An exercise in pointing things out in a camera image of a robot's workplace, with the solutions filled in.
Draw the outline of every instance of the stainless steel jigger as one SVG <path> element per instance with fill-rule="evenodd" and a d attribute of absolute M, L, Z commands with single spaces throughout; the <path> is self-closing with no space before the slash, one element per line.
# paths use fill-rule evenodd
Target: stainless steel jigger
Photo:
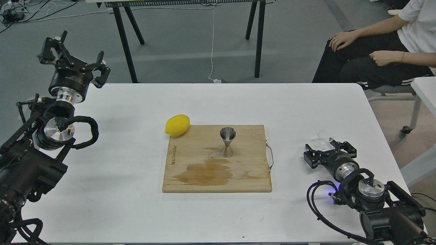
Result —
<path fill-rule="evenodd" d="M 235 129 L 231 127 L 225 127 L 221 129 L 219 134 L 221 135 L 222 141 L 224 141 L 224 147 L 221 150 L 221 155 L 223 157 L 233 156 L 233 150 L 230 147 L 230 143 L 236 137 Z"/>

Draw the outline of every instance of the desk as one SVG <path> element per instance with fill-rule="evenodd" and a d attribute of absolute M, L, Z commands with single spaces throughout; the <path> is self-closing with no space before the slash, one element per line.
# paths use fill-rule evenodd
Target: desk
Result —
<path fill-rule="evenodd" d="M 416 94 L 436 116 L 436 77 L 415 78 L 411 83 Z M 407 185 L 412 186 L 436 171 L 436 145 L 401 169 Z"/>
<path fill-rule="evenodd" d="M 106 84 L 90 86 L 86 101 L 75 107 L 75 115 L 98 122 L 100 137 L 91 147 L 71 150 L 58 185 L 23 208 L 23 218 L 44 222 L 40 237 L 46 242 L 350 242 L 317 221 L 307 205 L 312 183 L 333 180 L 303 159 L 304 144 L 321 129 L 349 141 L 356 161 L 376 179 L 407 190 L 357 84 Z M 272 192 L 162 193 L 165 122 L 181 113 L 192 125 L 265 125 L 274 153 Z M 76 142 L 90 138 L 86 124 L 75 127 Z M 320 211 L 364 235 L 358 212 L 333 205 L 329 191 L 317 192 Z"/>
<path fill-rule="evenodd" d="M 126 31 L 124 30 L 123 20 L 121 18 L 121 13 L 119 8 L 124 7 L 127 16 L 129 17 L 130 23 L 138 37 L 139 43 L 141 45 L 145 44 L 144 38 L 142 37 L 141 31 L 136 23 L 135 17 L 133 16 L 130 7 L 137 6 L 159 6 L 159 5 L 181 5 L 181 4 L 200 4 L 200 3 L 240 3 L 240 2 L 252 2 L 251 10 L 247 25 L 247 31 L 245 33 L 245 39 L 248 40 L 251 35 L 251 29 L 253 26 L 254 15 L 257 8 L 257 2 L 259 4 L 259 24 L 257 29 L 257 43 L 256 43 L 256 60 L 254 77 L 258 78 L 260 76 L 260 58 L 262 54 L 262 40 L 263 40 L 263 23 L 265 19 L 265 5 L 266 0 L 170 0 L 170 1 L 160 1 L 160 0 L 86 0 L 87 3 L 97 3 L 100 7 L 101 3 L 104 2 L 106 7 L 111 7 L 113 9 L 115 22 L 118 27 L 119 37 L 121 38 L 121 44 L 123 46 L 124 55 L 126 56 L 127 66 L 129 68 L 130 77 L 132 83 L 138 83 L 136 77 L 135 68 L 133 66 L 132 55 L 130 53 L 129 43 L 127 41 Z"/>

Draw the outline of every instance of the black pants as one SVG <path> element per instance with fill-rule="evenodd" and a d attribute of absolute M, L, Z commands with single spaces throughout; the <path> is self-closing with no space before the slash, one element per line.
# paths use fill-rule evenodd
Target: black pants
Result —
<path fill-rule="evenodd" d="M 328 46 L 324 49 L 313 83 L 354 82 L 363 89 L 378 88 L 383 85 L 408 85 L 415 77 L 433 76 L 427 66 L 390 63 L 378 66 L 369 54 L 379 50 L 404 51 L 397 32 L 385 35 L 360 37 L 348 47 L 333 52 Z"/>

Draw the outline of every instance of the wooden cutting board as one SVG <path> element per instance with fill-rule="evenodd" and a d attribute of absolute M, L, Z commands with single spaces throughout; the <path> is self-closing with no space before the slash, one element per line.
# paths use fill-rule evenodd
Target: wooden cutting board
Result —
<path fill-rule="evenodd" d="M 221 155 L 220 130 L 232 127 L 233 156 Z M 170 137 L 163 192 L 271 192 L 263 125 L 191 125 Z"/>

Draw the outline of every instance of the yellow lemon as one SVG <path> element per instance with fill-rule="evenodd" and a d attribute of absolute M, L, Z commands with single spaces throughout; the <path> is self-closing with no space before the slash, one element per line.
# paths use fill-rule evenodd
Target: yellow lemon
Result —
<path fill-rule="evenodd" d="M 189 117 L 187 115 L 176 115 L 168 119 L 165 124 L 165 133 L 177 137 L 189 128 Z"/>

